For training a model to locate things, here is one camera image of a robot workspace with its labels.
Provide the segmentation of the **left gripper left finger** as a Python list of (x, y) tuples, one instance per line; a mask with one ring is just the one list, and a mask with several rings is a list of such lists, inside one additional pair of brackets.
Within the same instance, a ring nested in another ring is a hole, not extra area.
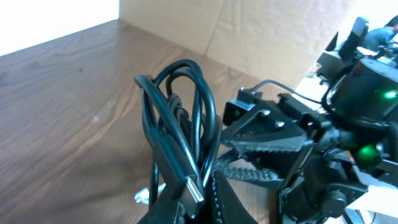
[(179, 201), (172, 198), (170, 188), (165, 187), (155, 204), (137, 224), (186, 224), (184, 211)]

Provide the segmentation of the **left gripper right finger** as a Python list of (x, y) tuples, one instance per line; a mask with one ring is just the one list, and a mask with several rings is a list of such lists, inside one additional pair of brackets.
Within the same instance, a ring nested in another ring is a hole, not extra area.
[(212, 174), (207, 196), (212, 223), (257, 224), (257, 221), (244, 208), (221, 171), (217, 170)]

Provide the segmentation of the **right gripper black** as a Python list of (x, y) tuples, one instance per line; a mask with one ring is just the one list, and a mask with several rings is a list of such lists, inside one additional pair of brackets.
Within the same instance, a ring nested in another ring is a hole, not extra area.
[[(222, 145), (234, 148), (217, 158), (214, 170), (228, 179), (280, 190), (277, 223), (325, 223), (368, 192), (352, 162), (339, 154), (350, 133), (293, 96), (282, 93), (279, 110), (225, 110)], [(294, 164), (298, 152), (309, 147)], [(243, 159), (252, 168), (232, 167)]]

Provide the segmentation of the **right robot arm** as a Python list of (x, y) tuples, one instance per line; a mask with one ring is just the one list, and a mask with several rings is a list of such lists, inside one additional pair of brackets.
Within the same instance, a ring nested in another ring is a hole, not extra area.
[(358, 171), (397, 185), (397, 69), (362, 58), (330, 82), (319, 113), (258, 88), (227, 102), (212, 180), (217, 223), (252, 223), (228, 179), (276, 192), (277, 223), (323, 223), (368, 191)]

